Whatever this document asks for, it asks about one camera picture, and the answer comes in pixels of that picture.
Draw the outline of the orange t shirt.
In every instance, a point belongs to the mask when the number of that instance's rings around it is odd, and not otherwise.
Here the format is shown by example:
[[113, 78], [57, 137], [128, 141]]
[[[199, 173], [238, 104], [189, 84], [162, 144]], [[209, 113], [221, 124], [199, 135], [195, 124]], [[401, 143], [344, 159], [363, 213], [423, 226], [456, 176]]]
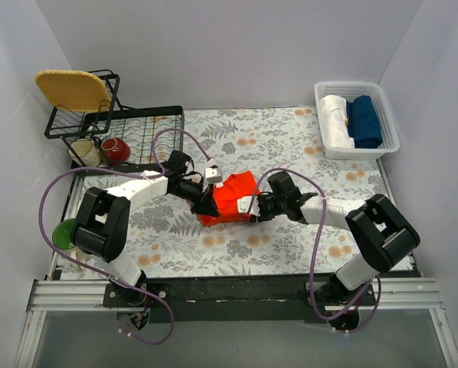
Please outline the orange t shirt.
[[242, 215], [238, 212], [237, 200], [254, 193], [257, 182], [251, 171], [231, 174], [223, 182], [222, 187], [214, 190], [214, 200], [220, 215], [215, 218], [199, 215], [203, 226], [208, 227], [220, 223], [239, 222]]

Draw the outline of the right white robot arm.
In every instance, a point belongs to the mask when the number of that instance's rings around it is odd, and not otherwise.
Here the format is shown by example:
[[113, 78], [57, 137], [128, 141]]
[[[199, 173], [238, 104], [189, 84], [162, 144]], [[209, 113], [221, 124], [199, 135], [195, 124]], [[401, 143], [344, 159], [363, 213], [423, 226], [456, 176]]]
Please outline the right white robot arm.
[[303, 193], [289, 173], [268, 179], [269, 192], [237, 200], [238, 212], [251, 222], [278, 215], [305, 225], [340, 228], [352, 234], [359, 253], [315, 292], [338, 304], [351, 303], [363, 284], [390, 271], [419, 244], [420, 236], [392, 201], [382, 194], [366, 200], [325, 199], [320, 191]]

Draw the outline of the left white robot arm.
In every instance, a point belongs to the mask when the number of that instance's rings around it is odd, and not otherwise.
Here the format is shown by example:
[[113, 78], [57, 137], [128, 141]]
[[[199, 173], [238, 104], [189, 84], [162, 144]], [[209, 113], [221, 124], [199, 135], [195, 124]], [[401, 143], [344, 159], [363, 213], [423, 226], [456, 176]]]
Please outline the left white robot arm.
[[141, 305], [147, 289], [146, 279], [126, 251], [131, 213], [165, 195], [176, 196], [191, 203], [191, 212], [217, 218], [220, 215], [214, 200], [214, 186], [222, 182], [221, 169], [214, 160], [207, 161], [200, 182], [188, 177], [191, 157], [174, 150], [169, 159], [149, 168], [125, 183], [99, 189], [88, 189], [82, 199], [71, 242], [82, 252], [102, 264], [110, 278], [122, 285], [120, 297], [132, 307]]

